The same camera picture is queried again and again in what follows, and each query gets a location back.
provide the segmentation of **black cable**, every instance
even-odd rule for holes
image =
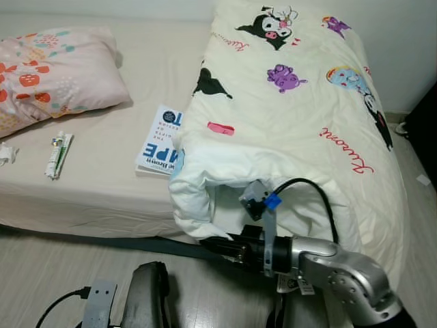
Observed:
[[[61,296],[60,298],[58,298],[56,301],[51,303],[50,306],[47,308],[47,310],[43,313],[43,315],[39,319],[38,323],[36,324],[35,328],[41,328],[41,325],[42,325],[44,319],[48,316],[48,313],[50,313],[50,311],[53,310],[53,308],[56,305],[58,305],[59,303],[61,303],[65,299],[67,299],[68,297],[71,297],[71,296],[74,296],[74,295],[80,296],[81,299],[87,299],[90,290],[91,290],[91,287],[90,286],[86,286],[86,287],[84,287],[82,289],[73,290],[72,292],[68,292],[64,296]]]
[[[326,212],[328,213],[330,228],[331,228],[331,231],[333,234],[333,241],[334,241],[334,243],[338,244],[339,243],[339,235],[338,235],[337,229],[335,227],[333,210],[330,207],[328,196],[326,196],[325,192],[323,191],[322,188],[319,187],[318,184],[316,184],[315,182],[313,182],[311,180],[305,179],[305,178],[295,178],[295,179],[288,180],[287,182],[284,182],[283,184],[281,184],[279,187],[277,187],[273,191],[273,193],[278,195],[284,189],[286,189],[289,186],[294,185],[295,183],[298,183],[298,182],[305,182],[308,185],[313,186],[319,192],[320,196],[322,196],[323,203],[325,204],[325,207],[326,207]]]

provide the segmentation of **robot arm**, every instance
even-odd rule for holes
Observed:
[[[343,304],[355,327],[415,327],[402,303],[390,289],[382,267],[370,257],[342,249],[338,244],[309,237],[276,236],[274,210],[265,186],[255,181],[240,198],[254,220],[263,219],[266,230],[246,225],[241,235],[212,237],[201,244],[247,269],[305,280],[330,290]]]

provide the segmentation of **cartoon print duvet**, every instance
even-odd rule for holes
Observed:
[[[307,178],[327,193],[340,244],[374,258],[396,286],[406,193],[363,46],[340,17],[298,3],[218,5],[174,139],[175,220],[197,239],[227,236],[235,225],[218,216],[230,213],[226,201],[236,191],[256,179],[273,190]],[[280,234],[332,238],[311,186],[297,184],[281,197]]]

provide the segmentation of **bed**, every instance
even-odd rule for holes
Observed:
[[[160,104],[178,111],[189,106],[211,38],[210,23],[43,14],[0,14],[0,22],[2,37],[49,27],[108,25],[117,40],[117,65],[132,98],[112,109],[45,121],[2,139],[20,150],[14,164],[0,167],[0,224],[78,236],[161,236],[192,243],[194,239],[173,219],[168,178],[137,176],[135,157]],[[60,179],[51,181],[44,168],[50,140],[59,130],[73,133],[74,140]],[[238,233],[251,222],[238,203],[241,189],[221,186],[218,191],[217,202],[226,206],[218,208],[214,224]],[[397,221],[399,235],[385,244],[384,236],[379,236],[377,245],[372,245],[375,254],[383,254],[385,247],[395,254],[382,263],[394,287],[408,244],[404,230],[408,208],[406,202],[400,206],[397,210],[405,215]],[[378,233],[378,222],[359,229],[363,240],[371,240]]]

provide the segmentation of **purple cartoon character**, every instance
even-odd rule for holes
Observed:
[[[347,26],[341,20],[336,19],[335,17],[324,17],[322,21],[328,25],[329,29],[332,29],[335,33],[338,33],[343,39],[344,35],[341,30],[350,29],[349,26]]]
[[[281,64],[276,65],[273,70],[268,70],[267,75],[267,81],[274,82],[282,94],[286,90],[298,87],[301,83],[308,82],[299,80],[298,76],[293,73],[293,68]]]

